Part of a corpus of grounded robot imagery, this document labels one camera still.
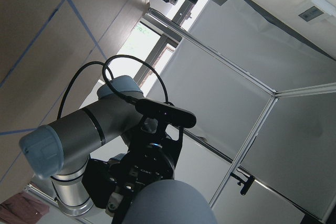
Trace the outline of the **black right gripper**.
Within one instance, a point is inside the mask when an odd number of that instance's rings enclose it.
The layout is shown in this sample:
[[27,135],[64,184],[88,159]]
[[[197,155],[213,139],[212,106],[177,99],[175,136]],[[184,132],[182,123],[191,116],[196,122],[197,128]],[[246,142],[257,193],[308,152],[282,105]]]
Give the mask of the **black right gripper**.
[[174,172],[183,144],[183,127],[178,139],[167,133],[167,123],[145,119],[122,134],[129,141],[126,154],[108,161],[90,158],[82,184],[97,208],[121,223],[137,194],[159,180],[174,179]]

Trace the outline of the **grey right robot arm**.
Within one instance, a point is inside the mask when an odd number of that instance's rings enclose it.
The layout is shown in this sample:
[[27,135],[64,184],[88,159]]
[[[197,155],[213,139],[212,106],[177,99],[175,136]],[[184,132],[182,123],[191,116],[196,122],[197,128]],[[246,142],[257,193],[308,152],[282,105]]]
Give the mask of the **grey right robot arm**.
[[183,139],[196,124],[193,113],[143,96],[129,76],[108,81],[98,101],[22,137],[19,145],[41,179],[50,178],[66,215],[104,209],[113,223],[124,223],[140,193],[173,180]]

